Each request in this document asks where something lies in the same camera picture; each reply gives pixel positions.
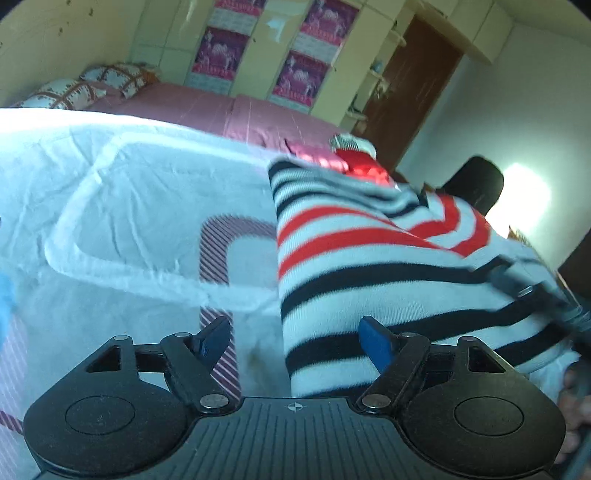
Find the person's right hand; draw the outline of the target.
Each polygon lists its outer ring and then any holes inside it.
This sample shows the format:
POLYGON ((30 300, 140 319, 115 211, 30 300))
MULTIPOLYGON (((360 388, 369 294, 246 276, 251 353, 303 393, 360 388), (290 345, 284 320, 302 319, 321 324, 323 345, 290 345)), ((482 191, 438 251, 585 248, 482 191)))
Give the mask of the person's right hand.
POLYGON ((568 454, 574 453, 582 442, 581 428, 590 425, 590 396, 579 396, 577 389, 583 384, 582 361, 570 365, 563 378, 558 407, 564 417, 566 434, 556 464, 563 463, 568 454))

